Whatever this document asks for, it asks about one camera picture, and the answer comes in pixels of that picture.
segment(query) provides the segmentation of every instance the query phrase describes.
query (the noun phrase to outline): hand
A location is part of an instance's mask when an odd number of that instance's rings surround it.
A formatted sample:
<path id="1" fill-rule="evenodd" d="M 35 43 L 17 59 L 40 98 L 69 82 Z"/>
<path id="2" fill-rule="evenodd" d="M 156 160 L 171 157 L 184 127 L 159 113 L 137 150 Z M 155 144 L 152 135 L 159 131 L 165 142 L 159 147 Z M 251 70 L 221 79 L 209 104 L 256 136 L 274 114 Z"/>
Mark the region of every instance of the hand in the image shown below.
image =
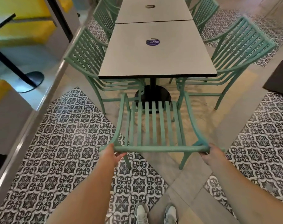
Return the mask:
<path id="1" fill-rule="evenodd" d="M 114 144 L 109 144 L 104 150 L 100 152 L 100 158 L 107 162 L 112 163 L 116 167 L 118 162 L 126 155 L 127 153 L 116 153 L 114 151 Z"/>
<path id="2" fill-rule="evenodd" d="M 226 160 L 225 154 L 223 151 L 220 150 L 216 145 L 213 143 L 209 143 L 210 146 L 210 152 L 208 154 L 200 152 L 203 161 L 211 166 L 214 163 L 222 162 L 223 160 Z"/>

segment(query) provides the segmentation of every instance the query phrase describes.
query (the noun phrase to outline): white sneaker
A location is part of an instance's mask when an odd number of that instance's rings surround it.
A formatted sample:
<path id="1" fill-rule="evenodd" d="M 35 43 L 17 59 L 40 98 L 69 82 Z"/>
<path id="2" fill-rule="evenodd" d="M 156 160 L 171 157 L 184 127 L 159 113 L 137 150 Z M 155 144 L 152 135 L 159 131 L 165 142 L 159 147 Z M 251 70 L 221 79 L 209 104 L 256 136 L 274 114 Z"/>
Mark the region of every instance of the white sneaker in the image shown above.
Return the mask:
<path id="1" fill-rule="evenodd" d="M 136 224 L 149 224 L 148 223 L 148 209 L 144 203 L 138 203 L 134 210 L 134 219 Z"/>
<path id="2" fill-rule="evenodd" d="M 164 224 L 177 224 L 178 216 L 176 208 L 172 203 L 169 203 L 165 209 Z"/>

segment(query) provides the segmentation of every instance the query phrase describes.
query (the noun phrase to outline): round sticker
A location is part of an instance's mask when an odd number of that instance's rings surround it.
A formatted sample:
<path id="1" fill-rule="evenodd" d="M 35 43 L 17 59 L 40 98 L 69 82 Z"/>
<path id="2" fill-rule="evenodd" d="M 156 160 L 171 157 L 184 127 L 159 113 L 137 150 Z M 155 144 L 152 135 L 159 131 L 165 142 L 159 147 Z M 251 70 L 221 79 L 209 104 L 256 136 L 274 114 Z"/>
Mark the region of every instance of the round sticker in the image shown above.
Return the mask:
<path id="1" fill-rule="evenodd" d="M 147 9 L 152 9 L 152 8 L 155 8 L 155 7 L 156 7 L 155 5 L 146 5 Z"/>
<path id="2" fill-rule="evenodd" d="M 149 46 L 156 46 L 160 43 L 159 39 L 156 38 L 150 38 L 146 41 L 146 44 Z"/>

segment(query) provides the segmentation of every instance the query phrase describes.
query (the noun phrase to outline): white tabletop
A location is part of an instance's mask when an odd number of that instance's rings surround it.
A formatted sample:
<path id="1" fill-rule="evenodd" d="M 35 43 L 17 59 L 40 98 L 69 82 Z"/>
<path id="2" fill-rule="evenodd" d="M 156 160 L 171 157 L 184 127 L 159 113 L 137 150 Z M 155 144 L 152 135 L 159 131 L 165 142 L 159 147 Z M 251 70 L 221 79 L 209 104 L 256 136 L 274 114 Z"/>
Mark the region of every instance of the white tabletop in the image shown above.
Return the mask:
<path id="1" fill-rule="evenodd" d="M 146 44 L 151 38 L 156 46 Z M 216 76 L 193 21 L 116 24 L 99 78 Z"/>
<path id="2" fill-rule="evenodd" d="M 192 20 L 185 0 L 123 0 L 116 23 Z"/>

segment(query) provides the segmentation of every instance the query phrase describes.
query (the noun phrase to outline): sneaker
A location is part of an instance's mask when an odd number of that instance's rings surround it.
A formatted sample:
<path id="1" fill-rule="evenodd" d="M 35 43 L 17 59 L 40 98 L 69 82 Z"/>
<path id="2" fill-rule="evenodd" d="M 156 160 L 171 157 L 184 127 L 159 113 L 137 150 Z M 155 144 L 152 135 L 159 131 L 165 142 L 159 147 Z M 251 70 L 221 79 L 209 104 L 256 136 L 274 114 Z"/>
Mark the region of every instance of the sneaker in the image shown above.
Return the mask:
<path id="1" fill-rule="evenodd" d="M 178 215 L 176 212 L 176 208 L 172 203 L 169 203 L 165 209 L 164 224 L 177 224 L 177 223 L 178 223 Z"/>
<path id="2" fill-rule="evenodd" d="M 138 203 L 134 210 L 134 219 L 136 224 L 148 223 L 148 209 L 144 203 Z"/>

